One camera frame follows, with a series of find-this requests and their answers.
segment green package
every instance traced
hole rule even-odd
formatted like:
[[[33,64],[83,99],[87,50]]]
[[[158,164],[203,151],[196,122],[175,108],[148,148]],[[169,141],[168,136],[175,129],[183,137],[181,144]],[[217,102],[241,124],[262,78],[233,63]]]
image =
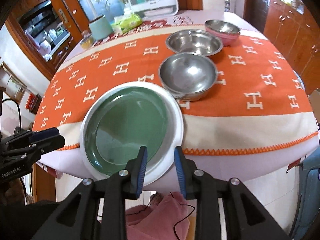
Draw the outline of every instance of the green package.
[[[124,34],[129,30],[142,24],[142,19],[139,15],[132,13],[130,15],[123,15],[121,17],[115,17],[115,22],[111,24],[115,33]]]

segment orange blanket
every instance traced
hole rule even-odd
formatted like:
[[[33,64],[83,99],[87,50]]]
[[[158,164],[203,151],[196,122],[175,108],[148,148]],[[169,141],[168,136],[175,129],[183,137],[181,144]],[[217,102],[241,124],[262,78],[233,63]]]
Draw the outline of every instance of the orange blanket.
[[[130,81],[161,85],[158,68],[172,55],[168,27],[110,41],[71,59],[56,73],[34,130],[58,127],[66,147],[79,147],[80,126],[106,91]],[[308,98],[287,61],[265,39],[241,35],[211,57],[218,81],[200,101],[179,102],[186,154],[250,154],[289,147],[317,135]]]

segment pink table surface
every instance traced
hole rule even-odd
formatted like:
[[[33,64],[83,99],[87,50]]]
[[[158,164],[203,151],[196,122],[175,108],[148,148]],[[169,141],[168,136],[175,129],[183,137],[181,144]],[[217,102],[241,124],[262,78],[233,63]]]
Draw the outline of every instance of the pink table surface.
[[[182,11],[175,16],[161,17],[171,25],[204,24],[209,19],[220,19],[237,25],[242,30],[256,33],[257,37],[267,39],[257,29],[234,13],[220,13],[214,10],[208,11]],[[84,50],[78,44],[68,55],[67,60],[78,55]],[[253,155],[241,156],[192,156],[187,158],[194,160],[197,167],[207,171],[217,179],[229,180],[238,177],[242,181],[254,179],[262,175],[278,170],[294,161],[310,155],[319,145],[317,137],[299,143],[290,148],[276,150]],[[43,155],[41,163],[79,178],[93,178],[84,166],[80,149],[54,151]],[[160,179],[144,187],[150,191],[179,190],[179,184],[174,165]]]

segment green plate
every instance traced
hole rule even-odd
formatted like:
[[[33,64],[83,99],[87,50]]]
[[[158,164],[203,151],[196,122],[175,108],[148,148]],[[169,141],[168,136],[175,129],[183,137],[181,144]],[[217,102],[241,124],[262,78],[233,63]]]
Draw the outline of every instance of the green plate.
[[[162,99],[142,87],[125,88],[107,98],[91,116],[84,132],[84,149],[91,165],[111,176],[137,157],[140,146],[148,161],[156,154],[167,130]]]

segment black cable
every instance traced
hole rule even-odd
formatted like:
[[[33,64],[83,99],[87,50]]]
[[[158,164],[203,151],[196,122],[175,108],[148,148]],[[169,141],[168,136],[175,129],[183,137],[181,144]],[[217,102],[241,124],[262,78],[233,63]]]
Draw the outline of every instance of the black cable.
[[[132,213],[132,214],[126,214],[126,216],[131,216],[131,215],[137,215],[137,214],[140,214],[142,211],[145,211],[147,209],[147,207],[150,205],[151,201],[153,201],[154,197],[156,196],[156,194],[154,194],[150,200],[150,202],[148,203],[148,205],[144,208],[144,209],[141,209],[139,212],[137,213]]]
[[[12,101],[12,102],[15,102],[15,104],[17,105],[17,107],[18,107],[18,113],[19,113],[20,132],[22,132],[21,113],[20,113],[20,106],[19,106],[19,104],[18,104],[16,101],[14,101],[13,99],[11,99],[11,98],[6,98],[6,99],[2,100],[2,103],[4,103],[5,101]]]
[[[189,205],[189,204],[181,204],[181,203],[179,203],[181,206],[188,206],[188,207],[192,207],[193,208],[193,210],[191,211],[191,213],[189,214],[189,215],[187,215],[185,218],[183,218],[183,219],[181,219],[180,221],[178,221],[177,223],[175,223],[174,224],[174,226],[173,226],[173,232],[174,232],[174,234],[175,234],[175,236],[176,236],[176,238],[178,239],[178,240],[180,240],[180,238],[178,237],[178,234],[177,234],[177,232],[176,232],[176,226],[180,223],[180,222],[182,222],[183,220],[185,220],[185,219],[187,219],[189,216],[191,216],[191,214],[196,210],[196,208],[194,207],[194,206],[191,206],[191,205]]]

